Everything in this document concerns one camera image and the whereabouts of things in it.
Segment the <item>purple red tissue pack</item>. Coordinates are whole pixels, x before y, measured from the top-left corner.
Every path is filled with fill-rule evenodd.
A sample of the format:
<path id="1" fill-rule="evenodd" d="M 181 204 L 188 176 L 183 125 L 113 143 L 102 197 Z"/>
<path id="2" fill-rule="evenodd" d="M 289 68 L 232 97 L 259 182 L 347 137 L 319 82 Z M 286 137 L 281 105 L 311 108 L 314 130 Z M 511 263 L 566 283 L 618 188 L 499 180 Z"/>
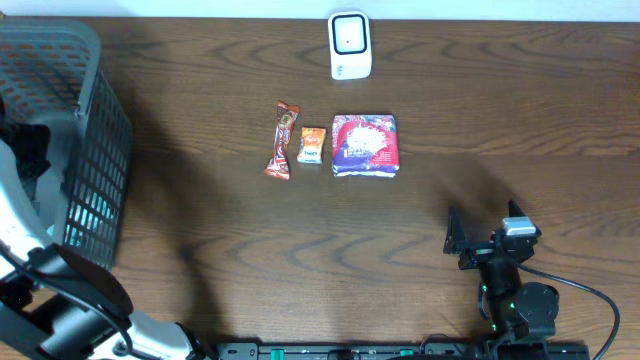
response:
<path id="1" fill-rule="evenodd" d="M 394 178 L 400 169 L 397 125 L 391 114 L 336 115 L 331 140 L 335 177 Z"/>

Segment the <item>small orange tissue packet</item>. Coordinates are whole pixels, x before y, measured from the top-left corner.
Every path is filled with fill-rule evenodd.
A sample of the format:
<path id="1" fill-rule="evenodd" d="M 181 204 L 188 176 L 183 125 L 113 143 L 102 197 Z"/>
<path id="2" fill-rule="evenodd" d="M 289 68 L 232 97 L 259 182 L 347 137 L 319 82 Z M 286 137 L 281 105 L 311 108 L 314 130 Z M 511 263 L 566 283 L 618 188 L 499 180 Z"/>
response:
<path id="1" fill-rule="evenodd" d="M 303 127 L 297 160 L 305 164 L 321 164 L 325 137 L 325 128 Z"/>

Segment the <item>orange chocolate bar wrapper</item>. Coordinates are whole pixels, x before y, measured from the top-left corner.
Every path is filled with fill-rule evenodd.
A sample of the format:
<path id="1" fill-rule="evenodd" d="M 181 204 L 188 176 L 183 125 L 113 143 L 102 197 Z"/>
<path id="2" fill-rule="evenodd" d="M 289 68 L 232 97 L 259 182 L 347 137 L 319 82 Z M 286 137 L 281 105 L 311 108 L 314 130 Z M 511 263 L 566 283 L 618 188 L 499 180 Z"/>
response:
<path id="1" fill-rule="evenodd" d="M 301 108 L 297 105 L 277 103 L 276 131 L 271 159 L 264 173 L 283 180 L 290 179 L 288 146 Z"/>

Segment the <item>green wet wipes pack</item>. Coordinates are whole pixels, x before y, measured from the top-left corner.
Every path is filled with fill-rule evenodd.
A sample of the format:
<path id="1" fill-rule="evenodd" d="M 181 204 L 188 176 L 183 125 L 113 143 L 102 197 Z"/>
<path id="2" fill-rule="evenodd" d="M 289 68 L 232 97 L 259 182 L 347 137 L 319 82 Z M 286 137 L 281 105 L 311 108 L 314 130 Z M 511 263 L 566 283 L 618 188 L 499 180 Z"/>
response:
<path id="1" fill-rule="evenodd" d="M 116 243 L 118 215 L 107 198 L 89 192 L 79 200 L 73 200 L 64 213 L 62 223 L 53 223 L 46 232 L 54 240 L 67 241 L 75 246 L 80 246 L 80 239 L 85 237 L 112 245 Z"/>

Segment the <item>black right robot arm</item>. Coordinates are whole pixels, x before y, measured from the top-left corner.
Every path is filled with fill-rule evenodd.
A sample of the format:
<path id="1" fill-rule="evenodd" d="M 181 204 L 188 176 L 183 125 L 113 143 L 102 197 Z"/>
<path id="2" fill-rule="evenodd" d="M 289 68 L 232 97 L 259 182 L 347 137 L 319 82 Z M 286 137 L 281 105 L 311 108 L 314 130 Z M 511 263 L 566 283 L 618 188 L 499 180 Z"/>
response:
<path id="1" fill-rule="evenodd" d="M 467 236 L 456 209 L 448 213 L 443 252 L 459 257 L 461 270 L 478 270 L 478 306 L 481 316 L 494 325 L 495 336 L 484 351 L 496 358 L 509 347 L 540 346 L 556 333 L 558 291 L 539 282 L 521 281 L 519 267 L 534 255 L 541 231 L 513 200 L 509 216 L 486 241 Z"/>

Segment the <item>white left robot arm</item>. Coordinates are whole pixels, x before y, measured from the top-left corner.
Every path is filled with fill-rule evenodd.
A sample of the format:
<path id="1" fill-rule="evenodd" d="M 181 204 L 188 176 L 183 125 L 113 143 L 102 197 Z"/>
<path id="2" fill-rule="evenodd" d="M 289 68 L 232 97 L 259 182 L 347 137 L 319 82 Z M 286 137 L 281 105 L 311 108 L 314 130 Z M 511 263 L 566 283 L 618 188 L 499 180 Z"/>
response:
<path id="1" fill-rule="evenodd" d="M 1 339 L 32 359 L 213 359 L 137 311 L 110 266 L 129 144 L 68 110 L 1 118 Z"/>

